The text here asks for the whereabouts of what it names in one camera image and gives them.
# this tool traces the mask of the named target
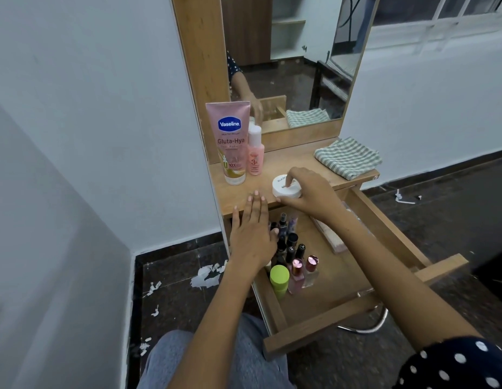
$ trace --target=lime green cap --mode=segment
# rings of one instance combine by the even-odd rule
[[[269,280],[273,288],[282,289],[289,283],[289,270],[280,264],[273,266],[271,273],[269,273]]]

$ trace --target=mirror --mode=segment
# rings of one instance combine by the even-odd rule
[[[376,0],[221,0],[231,100],[262,133],[343,117]]]

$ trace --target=polka dot sleeve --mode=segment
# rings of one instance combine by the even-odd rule
[[[502,351],[476,337],[433,344],[408,359],[393,388],[502,388]]]
[[[233,75],[236,74],[237,72],[242,72],[242,70],[235,63],[235,60],[233,59],[233,57],[231,57],[228,51],[226,51],[226,59],[228,62],[228,79],[229,83],[231,83],[231,78],[233,77]]]

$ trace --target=vaseline tube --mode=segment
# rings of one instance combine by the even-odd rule
[[[249,101],[206,104],[226,181],[232,186],[246,179]]]

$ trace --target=striped towel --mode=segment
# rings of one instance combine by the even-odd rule
[[[370,150],[352,137],[338,139],[330,146],[314,151],[314,156],[346,180],[352,180],[382,163],[378,151]]]
[[[288,110],[286,113],[290,128],[330,121],[330,117],[324,109],[302,110],[301,112]]]

